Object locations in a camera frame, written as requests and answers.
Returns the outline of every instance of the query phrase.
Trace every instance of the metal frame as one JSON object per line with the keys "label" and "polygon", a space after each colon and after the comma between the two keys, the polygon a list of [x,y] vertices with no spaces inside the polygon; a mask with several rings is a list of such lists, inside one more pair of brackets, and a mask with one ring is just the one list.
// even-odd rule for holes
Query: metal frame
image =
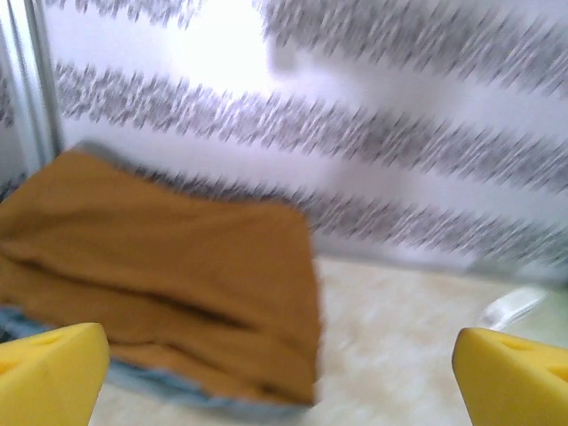
{"label": "metal frame", "polygon": [[31,175],[62,148],[41,1],[0,0],[0,28],[13,81],[20,147]]}

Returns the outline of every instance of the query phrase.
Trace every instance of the blue fabric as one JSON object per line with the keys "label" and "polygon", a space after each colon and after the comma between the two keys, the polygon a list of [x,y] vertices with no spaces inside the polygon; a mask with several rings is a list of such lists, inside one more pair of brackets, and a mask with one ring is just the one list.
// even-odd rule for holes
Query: blue fabric
{"label": "blue fabric", "polygon": [[[50,329],[50,327],[26,318],[18,308],[0,307],[0,343],[37,335]],[[207,395],[198,383],[178,377],[167,370],[140,368],[116,359],[112,360],[106,379],[118,386],[149,393],[168,402],[215,408],[239,417],[265,418],[300,414],[306,408],[214,398]]]}

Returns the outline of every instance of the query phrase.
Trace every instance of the wall stripe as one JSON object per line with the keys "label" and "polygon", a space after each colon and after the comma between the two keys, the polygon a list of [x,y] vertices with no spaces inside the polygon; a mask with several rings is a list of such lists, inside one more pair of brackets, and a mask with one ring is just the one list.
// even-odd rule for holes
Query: wall stripe
{"label": "wall stripe", "polygon": [[45,0],[45,5],[63,9],[75,4],[78,12],[86,13],[90,8],[101,16],[116,18],[125,12],[130,20],[138,21],[145,16],[153,25],[168,25],[176,21],[181,28],[187,28],[192,17],[201,9],[206,0]]}
{"label": "wall stripe", "polygon": [[435,8],[402,3],[274,0],[264,9],[265,33],[278,45],[320,46],[328,55],[386,59],[396,67],[568,97],[566,25],[525,25],[515,16],[503,19],[497,9],[480,16],[475,6],[451,9],[448,2]]}
{"label": "wall stripe", "polygon": [[14,124],[14,109],[8,91],[8,79],[0,68],[0,125],[5,128],[12,127]]}
{"label": "wall stripe", "polygon": [[308,193],[263,184],[251,186],[222,178],[171,176],[145,167],[122,166],[154,183],[210,200],[283,201],[306,213],[314,230],[343,238],[464,256],[473,254],[490,261],[522,265],[568,264],[568,228],[380,199]]}
{"label": "wall stripe", "polygon": [[568,140],[414,119],[388,111],[357,113],[323,102],[234,98],[187,80],[145,79],[142,73],[98,71],[59,63],[59,106],[65,117],[130,124],[154,131],[216,136],[243,145],[275,147],[403,170],[561,193],[568,188]]}
{"label": "wall stripe", "polygon": [[26,174],[22,173],[17,177],[0,182],[0,202],[4,201],[26,180]]}

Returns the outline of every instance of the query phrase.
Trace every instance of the mustard yellow towel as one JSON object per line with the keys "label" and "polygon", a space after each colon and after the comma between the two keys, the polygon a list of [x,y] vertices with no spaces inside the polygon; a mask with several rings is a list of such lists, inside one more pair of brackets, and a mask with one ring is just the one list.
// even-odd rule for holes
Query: mustard yellow towel
{"label": "mustard yellow towel", "polygon": [[192,199],[69,152],[0,204],[0,304],[98,322],[120,360],[212,396],[311,404],[318,286],[303,216]]}

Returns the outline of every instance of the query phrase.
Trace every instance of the white carpet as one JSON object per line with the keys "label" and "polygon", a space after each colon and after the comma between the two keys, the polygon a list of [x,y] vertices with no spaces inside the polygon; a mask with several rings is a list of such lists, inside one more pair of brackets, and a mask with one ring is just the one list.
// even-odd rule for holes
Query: white carpet
{"label": "white carpet", "polygon": [[318,261],[326,331],[320,403],[284,422],[239,422],[106,384],[90,426],[471,425],[451,368],[454,341],[511,285]]}

